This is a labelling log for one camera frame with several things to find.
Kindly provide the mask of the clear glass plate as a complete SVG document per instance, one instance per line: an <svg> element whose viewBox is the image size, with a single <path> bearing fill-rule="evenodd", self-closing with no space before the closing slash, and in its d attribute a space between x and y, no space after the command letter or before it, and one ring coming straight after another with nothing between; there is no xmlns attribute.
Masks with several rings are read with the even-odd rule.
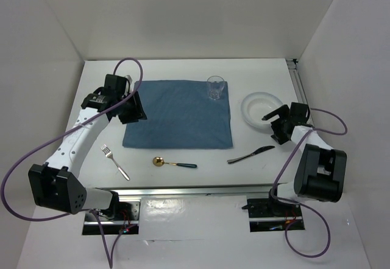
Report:
<svg viewBox="0 0 390 269"><path fill-rule="evenodd" d="M271 121L264 121L263 117L282 105L283 102L272 94L255 92L247 95L243 99L241 103L241 115L248 125L268 133L271 130Z"/></svg>

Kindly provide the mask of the silver fork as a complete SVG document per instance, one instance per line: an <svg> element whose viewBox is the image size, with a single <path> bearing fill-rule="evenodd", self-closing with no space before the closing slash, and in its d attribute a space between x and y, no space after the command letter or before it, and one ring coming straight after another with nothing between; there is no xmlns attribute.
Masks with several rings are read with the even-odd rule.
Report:
<svg viewBox="0 0 390 269"><path fill-rule="evenodd" d="M118 164L118 162L114 159L113 152L104 144L101 146L101 150L104 153L105 157L110 159L114 165L117 167L118 171L124 177L126 181L130 181L129 175L125 172L125 170Z"/></svg>

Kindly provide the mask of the blue cloth napkin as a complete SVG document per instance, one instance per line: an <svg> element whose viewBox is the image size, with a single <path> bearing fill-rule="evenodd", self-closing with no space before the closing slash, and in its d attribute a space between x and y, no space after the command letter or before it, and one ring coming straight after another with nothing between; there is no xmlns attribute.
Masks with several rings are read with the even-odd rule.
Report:
<svg viewBox="0 0 390 269"><path fill-rule="evenodd" d="M137 149L230 149L233 147L229 87L213 100L205 81L136 82L147 119L127 124L122 145Z"/></svg>

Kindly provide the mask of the clear plastic cup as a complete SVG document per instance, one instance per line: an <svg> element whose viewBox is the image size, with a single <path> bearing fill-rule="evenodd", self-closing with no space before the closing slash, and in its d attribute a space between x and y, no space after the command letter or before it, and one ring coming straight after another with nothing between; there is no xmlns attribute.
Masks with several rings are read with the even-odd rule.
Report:
<svg viewBox="0 0 390 269"><path fill-rule="evenodd" d="M218 76L214 75L207 79L208 95L213 100L218 100L222 96L225 88L226 81Z"/></svg>

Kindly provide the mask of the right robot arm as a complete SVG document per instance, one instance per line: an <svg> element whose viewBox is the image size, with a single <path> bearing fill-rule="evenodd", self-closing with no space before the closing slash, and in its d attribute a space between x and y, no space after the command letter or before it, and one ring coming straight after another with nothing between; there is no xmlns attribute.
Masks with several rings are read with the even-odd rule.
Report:
<svg viewBox="0 0 390 269"><path fill-rule="evenodd" d="M266 209L272 215L280 215L286 210L287 203L299 204L305 200L336 203L341 199L347 154L328 145L319 133L343 136L347 134L347 125L339 116L326 111L326 114L340 120L344 131L316 128L308 123L311 111L308 105L293 102L290 106L282 105L262 118L266 121L277 117L271 122L271 138L278 144L289 141L295 144L266 200ZM294 179L280 184L279 180L296 153L300 153L300 161Z"/></svg>

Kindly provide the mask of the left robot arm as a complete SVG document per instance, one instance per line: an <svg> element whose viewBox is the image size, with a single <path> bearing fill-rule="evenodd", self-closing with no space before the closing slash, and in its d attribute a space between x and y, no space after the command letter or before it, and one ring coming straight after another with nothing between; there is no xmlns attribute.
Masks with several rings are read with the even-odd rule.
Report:
<svg viewBox="0 0 390 269"><path fill-rule="evenodd" d="M74 125L58 150L42 165L34 164L28 172L30 187L37 206L77 214L98 210L107 220L120 213L118 193L101 188L86 188L78 180L82 164L100 133L113 117L122 124L147 118L138 93L129 99L112 92L91 93L84 98Z"/></svg>

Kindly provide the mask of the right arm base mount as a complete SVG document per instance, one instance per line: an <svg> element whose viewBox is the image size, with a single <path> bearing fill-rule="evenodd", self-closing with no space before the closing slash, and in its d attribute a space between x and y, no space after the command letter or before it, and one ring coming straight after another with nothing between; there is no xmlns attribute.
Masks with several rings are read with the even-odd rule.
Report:
<svg viewBox="0 0 390 269"><path fill-rule="evenodd" d="M249 216L251 232L305 230L301 208L268 198L250 198L241 208Z"/></svg>

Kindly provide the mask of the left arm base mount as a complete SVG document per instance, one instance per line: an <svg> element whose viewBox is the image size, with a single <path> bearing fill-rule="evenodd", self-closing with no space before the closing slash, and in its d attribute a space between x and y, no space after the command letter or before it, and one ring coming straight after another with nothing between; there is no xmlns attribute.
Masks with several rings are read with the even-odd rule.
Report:
<svg viewBox="0 0 390 269"><path fill-rule="evenodd" d="M137 235L139 233L140 200L121 202L115 215L107 216L101 211L97 216L101 222L105 235L113 236L123 232L125 235ZM100 235L98 221L92 213L87 212L83 221L83 236Z"/></svg>

